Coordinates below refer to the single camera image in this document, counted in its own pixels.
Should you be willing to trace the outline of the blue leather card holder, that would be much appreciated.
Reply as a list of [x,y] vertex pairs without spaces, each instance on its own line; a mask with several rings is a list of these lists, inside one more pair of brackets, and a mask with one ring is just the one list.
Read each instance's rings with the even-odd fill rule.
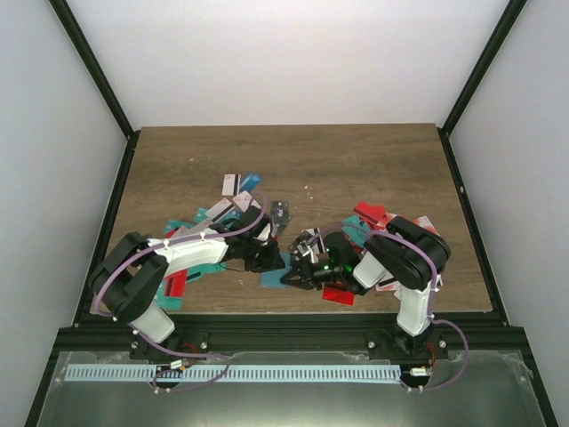
[[291,256],[287,252],[281,252],[284,267],[280,270],[266,271],[260,274],[260,285],[265,288],[285,289],[287,285],[281,282],[281,278],[291,271]]

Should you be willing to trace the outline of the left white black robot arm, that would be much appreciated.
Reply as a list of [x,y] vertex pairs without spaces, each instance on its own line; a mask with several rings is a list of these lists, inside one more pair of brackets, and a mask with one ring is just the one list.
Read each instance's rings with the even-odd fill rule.
[[163,280],[180,271],[235,259],[253,273],[280,270],[285,263],[272,229],[270,217],[252,205],[235,220],[181,237],[155,239],[129,233],[88,278],[95,308],[105,306],[111,318],[146,336],[158,357],[172,359],[180,352],[182,339],[155,300]]

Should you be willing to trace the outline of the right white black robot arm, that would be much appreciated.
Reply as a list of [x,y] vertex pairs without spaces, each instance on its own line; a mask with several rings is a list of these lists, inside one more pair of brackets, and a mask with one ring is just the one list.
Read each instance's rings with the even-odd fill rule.
[[433,293],[451,257],[450,246],[436,232],[398,215],[377,230],[362,231],[362,247],[355,247],[343,230],[298,238],[290,249],[290,270],[280,282],[304,290],[333,286],[353,295],[377,285],[399,285],[394,345],[401,356],[416,358],[427,347]]

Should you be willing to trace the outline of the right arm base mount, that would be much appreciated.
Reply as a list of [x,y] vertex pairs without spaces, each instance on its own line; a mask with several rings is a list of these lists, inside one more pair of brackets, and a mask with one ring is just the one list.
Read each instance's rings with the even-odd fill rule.
[[444,337],[428,327],[422,334],[411,337],[402,329],[372,329],[365,334],[365,344],[371,359],[386,359],[392,363],[426,362],[448,359],[448,351],[440,346]]

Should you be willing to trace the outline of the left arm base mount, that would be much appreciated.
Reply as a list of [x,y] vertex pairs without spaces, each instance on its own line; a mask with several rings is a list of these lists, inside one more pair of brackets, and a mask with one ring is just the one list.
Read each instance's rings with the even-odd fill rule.
[[151,362],[179,359],[177,353],[183,353],[183,358],[188,354],[205,354],[209,347],[209,334],[196,329],[175,330],[164,342],[159,343],[166,351],[159,350],[137,334],[133,334],[131,338],[130,358]]

